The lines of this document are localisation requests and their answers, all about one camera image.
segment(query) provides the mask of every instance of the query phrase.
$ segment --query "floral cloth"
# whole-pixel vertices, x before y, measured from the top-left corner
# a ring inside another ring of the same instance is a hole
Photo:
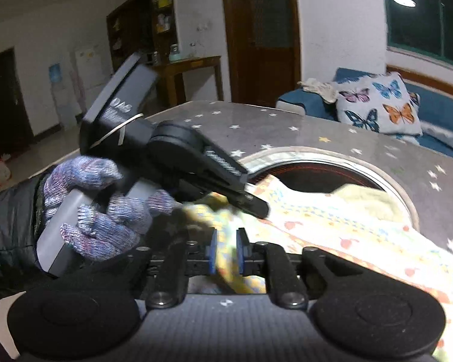
[[[238,274],[238,227],[245,227],[250,241],[276,243],[288,253],[299,254],[305,246],[317,246],[433,295],[443,306],[447,322],[434,356],[442,362],[453,361],[452,254],[410,225],[359,213],[332,194],[292,191],[273,176],[247,189],[270,204],[267,219],[245,215],[216,193],[210,195],[209,203],[185,206],[192,218],[218,231],[216,268],[230,287],[238,293],[265,292],[264,279]]]

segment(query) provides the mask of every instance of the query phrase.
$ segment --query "green window frame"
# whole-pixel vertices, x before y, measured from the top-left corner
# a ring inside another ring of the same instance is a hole
[[[393,17],[392,17],[392,12],[390,9],[390,5],[393,3],[392,0],[384,0],[385,3],[385,10],[386,10],[386,20],[387,20],[387,26],[388,26],[388,31],[387,31],[387,44],[390,47],[398,48],[398,49],[404,49],[410,52],[415,52],[421,55],[425,55],[428,57],[431,57],[435,60],[442,61],[446,64],[452,65],[453,66],[453,60],[449,59],[445,55],[445,30],[446,30],[446,23],[444,19],[444,5],[442,4],[442,0],[437,0],[437,6],[438,6],[438,17],[439,17],[439,22],[440,22],[440,54],[437,53],[432,53],[427,50],[423,50],[417,47],[413,47],[410,45],[404,45],[401,43],[396,43],[392,40],[392,22],[393,22]]]

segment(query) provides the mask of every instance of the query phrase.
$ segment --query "window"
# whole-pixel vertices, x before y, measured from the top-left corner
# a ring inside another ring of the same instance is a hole
[[[453,0],[411,1],[386,0],[388,44],[453,64]]]

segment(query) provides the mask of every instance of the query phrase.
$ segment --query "butterfly pillow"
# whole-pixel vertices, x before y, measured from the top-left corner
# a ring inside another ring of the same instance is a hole
[[[417,106],[398,72],[336,83],[340,122],[385,134],[421,135]]]

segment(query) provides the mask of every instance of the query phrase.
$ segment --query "yellow cloth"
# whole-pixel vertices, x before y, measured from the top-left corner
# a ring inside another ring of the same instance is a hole
[[[381,221],[403,222],[404,216],[396,201],[386,192],[365,186],[346,184],[332,192],[344,199],[359,213]]]
[[[265,292],[264,279],[243,278],[238,273],[239,227],[245,227],[251,242],[276,243],[288,253],[300,254],[305,246],[317,246],[433,295],[443,306],[447,319],[434,356],[442,362],[453,361],[452,254],[409,225],[359,213],[336,195],[295,192],[273,176],[247,190],[269,203],[271,212],[267,219],[238,211],[216,193],[200,204],[185,206],[190,219],[206,222],[218,231],[216,269],[236,292]]]

